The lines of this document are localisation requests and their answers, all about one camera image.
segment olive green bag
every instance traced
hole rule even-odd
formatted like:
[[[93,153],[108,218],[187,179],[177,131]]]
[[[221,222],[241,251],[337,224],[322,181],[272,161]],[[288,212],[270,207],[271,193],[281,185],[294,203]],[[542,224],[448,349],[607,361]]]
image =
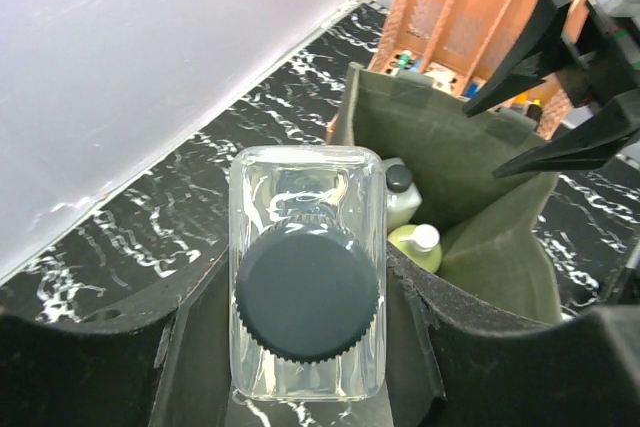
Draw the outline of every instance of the olive green bag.
[[[330,143],[404,160],[423,197],[412,222],[435,225],[442,236],[440,277],[506,311],[558,322],[553,266],[531,231],[557,175],[492,176],[545,141],[522,116],[467,118],[463,101],[431,82],[413,72],[394,77],[352,63]]]

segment lavender wall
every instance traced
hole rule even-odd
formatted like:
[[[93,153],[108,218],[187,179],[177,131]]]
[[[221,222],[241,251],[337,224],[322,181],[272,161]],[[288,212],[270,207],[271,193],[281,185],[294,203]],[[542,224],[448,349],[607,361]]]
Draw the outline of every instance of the lavender wall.
[[[0,278],[345,0],[0,0]]]

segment plastic bottle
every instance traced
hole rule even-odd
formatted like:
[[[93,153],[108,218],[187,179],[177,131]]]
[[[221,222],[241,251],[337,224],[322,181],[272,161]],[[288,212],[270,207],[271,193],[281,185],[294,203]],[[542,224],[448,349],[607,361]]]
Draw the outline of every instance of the plastic bottle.
[[[233,384],[260,400],[358,400],[384,383],[384,167],[361,147],[269,146],[229,175]]]
[[[413,182],[413,173],[399,157],[383,161],[387,184],[387,233],[408,224],[422,196]]]
[[[418,72],[418,69],[420,69],[420,64],[422,63],[422,59],[421,58],[417,58],[416,61],[413,63],[413,65],[411,66],[411,68],[409,69],[411,72]]]
[[[409,61],[411,60],[411,51],[405,50],[398,57],[398,68],[406,69],[409,66]]]
[[[440,233],[433,225],[403,225],[389,234],[389,242],[422,267],[435,274],[442,262]]]

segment bottle cap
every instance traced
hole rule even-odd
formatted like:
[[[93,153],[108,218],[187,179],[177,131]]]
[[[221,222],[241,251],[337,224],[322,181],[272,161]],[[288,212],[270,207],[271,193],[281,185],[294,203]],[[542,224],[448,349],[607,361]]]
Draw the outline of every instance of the bottle cap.
[[[387,168],[387,188],[396,194],[409,190],[413,183],[413,173],[406,165],[395,164]]]
[[[263,348],[294,362],[334,358],[366,334],[378,308],[376,268],[331,220],[274,224],[247,250],[235,280],[240,320]]]
[[[440,233],[433,225],[418,225],[411,234],[410,242],[418,252],[430,252],[440,243]]]
[[[542,119],[542,107],[540,107],[540,104],[529,104],[525,115],[537,123],[540,123]]]

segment black and white marble floor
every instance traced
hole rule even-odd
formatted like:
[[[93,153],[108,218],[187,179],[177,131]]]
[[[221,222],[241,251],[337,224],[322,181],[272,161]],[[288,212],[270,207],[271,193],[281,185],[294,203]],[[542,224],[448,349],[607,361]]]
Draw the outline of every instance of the black and white marble floor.
[[[322,143],[347,64],[368,63],[383,22],[372,7],[356,8],[30,262],[0,287],[0,304],[42,322],[79,321],[178,269],[211,262],[227,243],[231,160],[252,145]],[[636,170],[616,160],[598,173],[561,175],[535,232],[556,267],[566,313],[599,301],[639,223]],[[237,395],[230,405],[240,410],[230,409],[227,425],[374,425],[362,403],[322,421],[302,404],[271,407],[290,418],[275,423]]]

